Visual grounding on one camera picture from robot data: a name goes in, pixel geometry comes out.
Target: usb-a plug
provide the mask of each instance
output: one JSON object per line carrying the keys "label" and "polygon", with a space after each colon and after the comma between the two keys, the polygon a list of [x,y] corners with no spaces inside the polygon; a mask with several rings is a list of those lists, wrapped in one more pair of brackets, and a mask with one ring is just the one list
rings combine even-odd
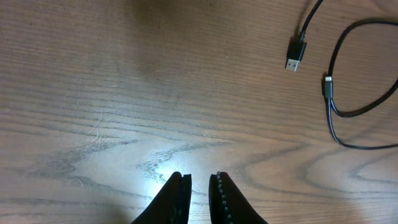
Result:
{"label": "usb-a plug", "polygon": [[289,49],[287,51],[286,70],[294,72],[297,71],[300,62],[303,59],[306,46],[307,43],[300,41],[299,39],[295,39],[290,42]]}

